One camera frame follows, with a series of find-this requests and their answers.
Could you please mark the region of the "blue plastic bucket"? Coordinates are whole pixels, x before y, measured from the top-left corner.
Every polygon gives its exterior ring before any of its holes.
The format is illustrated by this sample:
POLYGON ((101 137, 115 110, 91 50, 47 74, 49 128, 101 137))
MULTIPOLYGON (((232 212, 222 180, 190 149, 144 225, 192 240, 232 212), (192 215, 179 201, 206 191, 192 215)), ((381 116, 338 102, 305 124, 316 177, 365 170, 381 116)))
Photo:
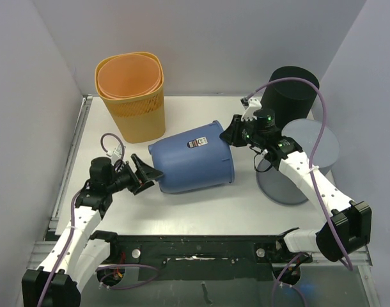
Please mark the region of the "blue plastic bucket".
POLYGON ((163 175, 157 180, 168 194, 230 184, 235 168, 230 147, 220 139, 218 121, 161 139, 148 146, 153 167, 163 175))

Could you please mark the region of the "yellow slotted basket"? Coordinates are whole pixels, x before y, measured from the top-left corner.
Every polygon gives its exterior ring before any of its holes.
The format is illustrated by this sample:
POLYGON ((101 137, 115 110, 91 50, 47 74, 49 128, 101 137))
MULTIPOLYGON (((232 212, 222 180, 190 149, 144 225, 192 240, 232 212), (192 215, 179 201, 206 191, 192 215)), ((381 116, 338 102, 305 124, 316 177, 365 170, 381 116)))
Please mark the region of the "yellow slotted basket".
MULTIPOLYGON (((133 52, 128 54, 143 54, 156 59, 149 52, 133 52)), ((166 131, 164 113, 164 73, 160 84, 151 92, 133 98, 111 99, 104 96, 97 85, 98 69, 109 60, 127 54, 120 54, 103 59, 95 69, 95 86, 98 95, 103 100, 124 140, 129 143, 142 143, 160 138, 166 131)))

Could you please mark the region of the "black ribbed bucket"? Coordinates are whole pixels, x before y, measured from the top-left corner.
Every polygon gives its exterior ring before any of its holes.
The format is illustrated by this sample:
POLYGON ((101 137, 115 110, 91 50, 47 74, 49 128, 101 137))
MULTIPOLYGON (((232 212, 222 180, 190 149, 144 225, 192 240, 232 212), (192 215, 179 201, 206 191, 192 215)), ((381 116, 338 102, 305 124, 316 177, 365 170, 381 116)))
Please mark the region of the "black ribbed bucket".
MULTIPOLYGON (((310 71, 295 66, 280 67, 275 70, 269 81, 285 77, 298 77, 313 83, 318 89, 320 83, 317 77, 310 71)), ((287 123, 307 118, 313 102, 316 99, 316 91, 306 83, 300 81, 283 81, 268 86, 261 98, 263 108, 269 108, 275 113, 276 125, 283 128, 287 123)))

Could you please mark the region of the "grey plastic bucket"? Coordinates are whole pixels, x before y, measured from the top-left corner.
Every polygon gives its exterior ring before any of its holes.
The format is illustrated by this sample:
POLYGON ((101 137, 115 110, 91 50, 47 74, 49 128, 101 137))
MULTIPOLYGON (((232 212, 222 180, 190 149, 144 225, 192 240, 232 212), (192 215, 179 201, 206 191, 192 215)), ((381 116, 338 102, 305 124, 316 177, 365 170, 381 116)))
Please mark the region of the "grey plastic bucket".
POLYGON ((326 175, 339 157, 339 141, 324 127, 320 143, 316 140, 322 123, 298 119, 282 129, 282 135, 292 138, 303 152, 295 152, 282 160, 278 169, 268 169, 265 159, 257 166, 256 180, 261 191, 281 205, 298 205, 308 200, 318 203, 310 173, 326 175))

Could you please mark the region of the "orange bucket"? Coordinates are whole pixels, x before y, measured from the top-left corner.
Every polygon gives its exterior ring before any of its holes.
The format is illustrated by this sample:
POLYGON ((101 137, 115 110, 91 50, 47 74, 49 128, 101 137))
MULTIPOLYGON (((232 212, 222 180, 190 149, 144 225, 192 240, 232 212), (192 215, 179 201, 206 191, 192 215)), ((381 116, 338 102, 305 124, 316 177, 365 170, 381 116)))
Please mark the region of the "orange bucket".
POLYGON ((161 66, 143 54, 117 56, 98 69, 97 85, 111 99, 133 98, 151 93, 161 81, 161 66))

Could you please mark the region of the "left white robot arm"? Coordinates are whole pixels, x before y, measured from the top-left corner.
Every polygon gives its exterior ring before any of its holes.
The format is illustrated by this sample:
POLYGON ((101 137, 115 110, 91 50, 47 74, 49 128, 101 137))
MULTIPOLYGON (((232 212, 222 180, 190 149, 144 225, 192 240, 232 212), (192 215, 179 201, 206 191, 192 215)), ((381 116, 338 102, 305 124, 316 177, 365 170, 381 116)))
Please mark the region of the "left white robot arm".
POLYGON ((72 198, 70 220, 51 252, 22 278, 24 306, 79 306, 88 280, 103 262, 117 262, 121 247, 114 232, 98 231, 113 194, 124 189, 137 195, 163 173, 131 156, 136 169, 108 157, 91 161, 90 177, 72 198))

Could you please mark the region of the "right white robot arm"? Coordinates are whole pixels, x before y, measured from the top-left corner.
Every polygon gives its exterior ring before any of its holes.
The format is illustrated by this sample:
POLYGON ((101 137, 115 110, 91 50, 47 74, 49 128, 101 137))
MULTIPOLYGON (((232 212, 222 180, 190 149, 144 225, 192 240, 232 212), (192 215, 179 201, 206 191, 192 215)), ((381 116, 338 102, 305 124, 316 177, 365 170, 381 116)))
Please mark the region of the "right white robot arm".
POLYGON ((316 205, 325 224, 319 230, 295 228, 275 245, 276 256, 288 262, 297 253, 319 252, 331 262, 367 246, 371 240, 372 210, 337 189, 313 164, 303 148, 275 126, 274 112, 259 109, 253 115, 233 116, 220 138, 230 146, 257 148, 270 165, 291 180, 316 205))

